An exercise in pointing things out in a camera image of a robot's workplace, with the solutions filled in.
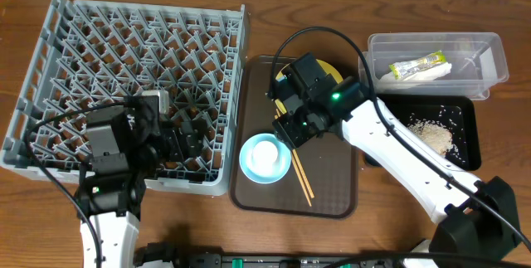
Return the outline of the wooden chopstick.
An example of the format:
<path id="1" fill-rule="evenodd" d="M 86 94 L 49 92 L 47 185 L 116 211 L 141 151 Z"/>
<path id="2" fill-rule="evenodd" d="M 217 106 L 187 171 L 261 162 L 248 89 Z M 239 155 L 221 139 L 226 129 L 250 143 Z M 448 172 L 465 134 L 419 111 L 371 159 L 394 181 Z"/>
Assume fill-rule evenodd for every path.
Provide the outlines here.
<path id="1" fill-rule="evenodd" d="M 310 186 L 309 180 L 307 179 L 306 173 L 304 171 L 304 167 L 302 166 L 302 163 L 300 161 L 300 157 L 295 149 L 291 151 L 292 154 L 292 164 L 295 169 L 295 173 L 297 175 L 297 178 L 300 181 L 300 185 L 303 189 L 304 195 L 306 197 L 306 200 L 309 204 L 309 206 L 312 206 L 312 200 L 314 199 L 314 192 L 312 187 Z"/>
<path id="2" fill-rule="evenodd" d="M 280 117 L 281 113 L 279 112 L 279 110 L 276 110 L 276 114 L 275 114 L 275 119 L 278 119 Z M 295 158 L 295 152 L 294 150 L 291 151 L 291 162 L 292 162 L 292 165 L 294 167 L 294 170 L 295 170 L 295 174 L 296 174 L 296 177 L 300 183 L 300 186 L 301 186 L 301 189 L 302 189 L 302 192 L 306 198 L 306 201 L 309 205 L 309 207 L 312 207 L 312 202 L 311 202 L 311 197 L 309 195 L 309 191 L 308 189 L 306 188 L 306 185 L 304 183 L 304 180 L 302 178 L 302 175 L 301 175 L 301 171 L 300 171 L 300 166 Z"/>

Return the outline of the blue bowl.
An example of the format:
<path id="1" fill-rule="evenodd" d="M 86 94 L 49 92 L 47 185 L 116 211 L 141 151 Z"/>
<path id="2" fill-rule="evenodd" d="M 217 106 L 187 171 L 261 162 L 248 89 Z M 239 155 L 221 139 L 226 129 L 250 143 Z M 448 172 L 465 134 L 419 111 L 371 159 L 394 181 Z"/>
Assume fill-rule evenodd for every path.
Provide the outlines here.
<path id="1" fill-rule="evenodd" d="M 257 167 L 252 161 L 252 149 L 257 142 L 262 140 L 271 141 L 278 148 L 278 158 L 272 166 Z M 239 165 L 241 171 L 252 182 L 259 184 L 270 184 L 281 180 L 289 171 L 291 166 L 290 149 L 280 142 L 273 134 L 263 133 L 251 136 L 241 147 L 239 154 Z"/>

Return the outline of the clear plastic bin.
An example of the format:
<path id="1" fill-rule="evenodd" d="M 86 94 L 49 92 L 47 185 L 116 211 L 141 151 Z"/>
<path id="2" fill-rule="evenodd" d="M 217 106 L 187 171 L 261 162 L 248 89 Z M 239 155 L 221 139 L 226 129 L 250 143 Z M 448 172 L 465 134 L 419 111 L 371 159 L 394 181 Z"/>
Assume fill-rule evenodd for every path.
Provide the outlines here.
<path id="1" fill-rule="evenodd" d="M 389 66 L 441 51 L 451 68 L 434 80 L 396 80 Z M 494 32 L 375 33 L 363 53 L 378 94 L 459 95 L 485 100 L 509 78 L 501 38 Z"/>

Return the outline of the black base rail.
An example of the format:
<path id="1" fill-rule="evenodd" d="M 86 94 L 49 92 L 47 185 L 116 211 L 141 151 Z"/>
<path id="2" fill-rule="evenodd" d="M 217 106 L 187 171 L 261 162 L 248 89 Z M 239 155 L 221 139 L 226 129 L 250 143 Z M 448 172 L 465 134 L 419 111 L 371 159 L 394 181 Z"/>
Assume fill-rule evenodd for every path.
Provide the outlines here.
<path id="1" fill-rule="evenodd" d="M 351 256 L 235 254 L 218 247 L 177 248 L 167 243 L 149 243 L 138 249 L 134 267 L 175 268 L 322 268 L 322 267 L 421 267 L 424 260 L 393 259 L 391 256 L 362 254 Z"/>

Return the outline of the wooden chopstick left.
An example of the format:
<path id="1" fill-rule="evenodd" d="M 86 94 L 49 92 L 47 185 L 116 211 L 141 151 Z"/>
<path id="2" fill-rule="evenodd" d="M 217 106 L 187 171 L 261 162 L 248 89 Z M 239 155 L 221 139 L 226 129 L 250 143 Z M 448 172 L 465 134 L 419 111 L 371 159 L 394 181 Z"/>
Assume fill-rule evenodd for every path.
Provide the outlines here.
<path id="1" fill-rule="evenodd" d="M 279 110 L 276 110 L 276 114 L 275 114 L 275 119 L 278 119 L 280 117 L 281 113 L 279 112 Z M 302 178 L 302 175 L 301 175 L 301 171 L 300 171 L 300 166 L 295 158 L 295 152 L 294 150 L 291 151 L 291 162 L 292 162 L 292 165 L 294 167 L 294 170 L 295 170 L 295 174 L 296 174 L 296 177 L 300 183 L 300 186 L 301 186 L 301 189 L 302 189 L 302 192 L 306 198 L 306 201 L 309 205 L 309 207 L 312 207 L 312 202 L 311 202 L 311 197 L 309 195 L 309 191 L 308 189 L 306 188 L 306 185 L 304 183 L 304 180 Z"/>

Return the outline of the grey plastic dish rack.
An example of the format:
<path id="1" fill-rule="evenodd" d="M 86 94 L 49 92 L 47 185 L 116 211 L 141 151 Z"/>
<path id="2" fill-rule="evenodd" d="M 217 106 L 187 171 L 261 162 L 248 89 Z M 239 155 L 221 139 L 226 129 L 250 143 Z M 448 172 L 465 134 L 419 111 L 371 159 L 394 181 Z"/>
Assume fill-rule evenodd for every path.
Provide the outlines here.
<path id="1" fill-rule="evenodd" d="M 48 173 L 27 157 L 26 127 L 144 90 L 166 90 L 173 122 L 207 122 L 204 149 L 199 157 L 161 165 L 147 186 L 226 193 L 248 27 L 245 8 L 51 0 L 2 142 L 1 165 L 32 180 L 76 183 L 80 162 L 90 155 L 84 122 L 64 119 L 32 137 Z"/>

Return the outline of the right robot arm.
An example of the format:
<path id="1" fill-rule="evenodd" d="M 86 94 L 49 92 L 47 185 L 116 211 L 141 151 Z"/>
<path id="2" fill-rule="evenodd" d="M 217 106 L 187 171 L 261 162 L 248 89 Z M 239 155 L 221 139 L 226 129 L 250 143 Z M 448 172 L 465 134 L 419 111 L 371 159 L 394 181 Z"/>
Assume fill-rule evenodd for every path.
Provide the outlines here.
<path id="1" fill-rule="evenodd" d="M 336 81 L 307 53 L 270 77 L 268 96 L 285 107 L 273 126 L 290 149 L 335 133 L 374 158 L 421 204 L 436 232 L 414 252 L 494 261 L 519 243 L 530 244 L 519 228 L 513 189 L 444 159 L 395 118 L 371 85 Z"/>

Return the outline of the green snack wrapper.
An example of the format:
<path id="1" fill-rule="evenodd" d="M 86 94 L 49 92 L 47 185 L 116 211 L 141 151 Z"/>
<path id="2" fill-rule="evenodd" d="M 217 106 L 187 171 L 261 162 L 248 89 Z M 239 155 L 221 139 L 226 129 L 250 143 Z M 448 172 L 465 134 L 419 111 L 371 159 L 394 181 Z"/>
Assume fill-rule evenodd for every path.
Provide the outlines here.
<path id="1" fill-rule="evenodd" d="M 408 80 L 418 73 L 434 69 L 441 65 L 448 65 L 446 56 L 442 51 L 436 51 L 412 61 L 392 63 L 389 69 L 396 80 Z"/>

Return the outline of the spilled rice pile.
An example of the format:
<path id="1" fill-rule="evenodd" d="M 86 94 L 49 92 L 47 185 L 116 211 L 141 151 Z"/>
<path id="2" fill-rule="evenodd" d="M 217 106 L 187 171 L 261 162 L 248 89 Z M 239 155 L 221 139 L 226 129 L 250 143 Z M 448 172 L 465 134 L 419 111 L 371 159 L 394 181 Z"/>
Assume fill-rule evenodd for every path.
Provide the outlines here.
<path id="1" fill-rule="evenodd" d="M 428 106 L 423 113 L 418 108 L 409 115 L 407 127 L 440 156 L 462 163 L 460 115 L 456 107 Z"/>

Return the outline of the wooden chopstick right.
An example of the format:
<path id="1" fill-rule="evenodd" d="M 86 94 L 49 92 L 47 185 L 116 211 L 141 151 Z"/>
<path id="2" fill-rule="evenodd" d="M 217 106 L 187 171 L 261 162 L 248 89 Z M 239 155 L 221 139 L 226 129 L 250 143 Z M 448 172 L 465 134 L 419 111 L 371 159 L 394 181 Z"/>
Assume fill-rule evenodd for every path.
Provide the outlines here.
<path id="1" fill-rule="evenodd" d="M 292 154 L 292 164 L 295 169 L 295 173 L 297 175 L 297 178 L 300 181 L 300 185 L 303 189 L 304 195 L 306 197 L 306 200 L 309 204 L 309 206 L 312 206 L 312 200 L 314 199 L 314 192 L 312 187 L 310 186 L 309 180 L 307 179 L 306 173 L 304 171 L 304 167 L 302 166 L 302 163 L 300 161 L 300 157 L 295 149 L 291 151 Z"/>

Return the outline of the yellow plate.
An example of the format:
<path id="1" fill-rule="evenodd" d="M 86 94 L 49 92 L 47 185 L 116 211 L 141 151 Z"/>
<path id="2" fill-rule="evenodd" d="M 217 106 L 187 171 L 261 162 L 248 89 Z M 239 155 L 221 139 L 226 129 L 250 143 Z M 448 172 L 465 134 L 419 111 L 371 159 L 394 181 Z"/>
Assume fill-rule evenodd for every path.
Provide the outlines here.
<path id="1" fill-rule="evenodd" d="M 340 83 L 341 81 L 343 81 L 343 77 L 340 75 L 340 73 L 337 71 L 337 69 L 335 67 L 330 65 L 328 62 L 322 61 L 320 59 L 317 59 L 317 62 L 322 67 L 324 72 L 327 73 L 327 74 L 330 74 L 337 83 Z M 285 65 L 280 70 L 280 72 L 276 75 L 275 79 L 277 81 L 280 81 L 280 79 L 284 76 L 284 73 L 285 73 L 287 67 L 288 66 Z M 280 100 L 275 100 L 275 105 L 276 105 L 276 108 L 277 108 L 276 113 L 278 115 L 283 115 L 283 114 L 285 114 L 287 112 L 284 104 Z"/>

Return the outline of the black waste tray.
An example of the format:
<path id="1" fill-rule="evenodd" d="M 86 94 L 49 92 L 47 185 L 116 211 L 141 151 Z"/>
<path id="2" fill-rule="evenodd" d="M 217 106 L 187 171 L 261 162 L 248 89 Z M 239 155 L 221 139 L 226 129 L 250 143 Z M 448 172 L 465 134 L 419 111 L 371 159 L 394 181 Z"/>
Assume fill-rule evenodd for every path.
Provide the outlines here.
<path id="1" fill-rule="evenodd" d="M 413 133 L 424 126 L 437 125 L 452 134 L 444 157 L 465 171 L 481 166 L 475 109 L 464 96 L 380 95 L 394 116 Z"/>

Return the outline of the brown serving tray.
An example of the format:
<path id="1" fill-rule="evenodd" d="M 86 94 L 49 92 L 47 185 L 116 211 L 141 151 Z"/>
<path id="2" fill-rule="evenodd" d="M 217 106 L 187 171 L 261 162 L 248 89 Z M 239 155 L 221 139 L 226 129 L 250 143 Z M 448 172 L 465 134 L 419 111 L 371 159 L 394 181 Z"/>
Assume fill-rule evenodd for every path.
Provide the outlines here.
<path id="1" fill-rule="evenodd" d="M 266 97 L 269 87 L 270 56 L 256 56 L 246 63 L 243 92 L 237 119 L 236 152 L 251 136 L 273 133 L 275 103 Z M 240 209 L 307 217 L 342 219 L 356 208 L 358 197 L 358 152 L 335 134 L 311 139 L 296 150 L 314 192 L 309 207 L 295 170 L 291 168 L 272 184 L 252 182 L 233 164 L 230 197 Z"/>

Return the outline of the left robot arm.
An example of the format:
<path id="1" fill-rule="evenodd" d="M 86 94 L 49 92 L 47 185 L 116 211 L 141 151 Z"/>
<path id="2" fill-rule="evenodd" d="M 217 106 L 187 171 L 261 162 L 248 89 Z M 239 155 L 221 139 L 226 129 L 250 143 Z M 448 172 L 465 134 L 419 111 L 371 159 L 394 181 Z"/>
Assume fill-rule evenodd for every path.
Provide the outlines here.
<path id="1" fill-rule="evenodd" d="M 207 133 L 204 119 L 174 124 L 165 94 L 128 96 L 121 104 L 86 116 L 92 175 L 81 176 L 75 198 L 85 267 L 177 267 L 176 249 L 152 243 L 135 249 L 145 180 L 165 162 L 198 157 Z"/>

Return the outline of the white paper cup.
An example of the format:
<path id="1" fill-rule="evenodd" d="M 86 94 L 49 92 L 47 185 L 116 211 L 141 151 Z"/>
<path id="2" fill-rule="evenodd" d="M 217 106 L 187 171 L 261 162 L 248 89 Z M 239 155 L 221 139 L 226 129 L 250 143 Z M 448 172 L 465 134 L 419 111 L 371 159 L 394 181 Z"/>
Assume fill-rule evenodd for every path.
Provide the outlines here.
<path id="1" fill-rule="evenodd" d="M 257 167 L 269 167 L 276 163 L 278 158 L 278 148 L 268 140 L 257 142 L 252 149 L 252 161 Z"/>

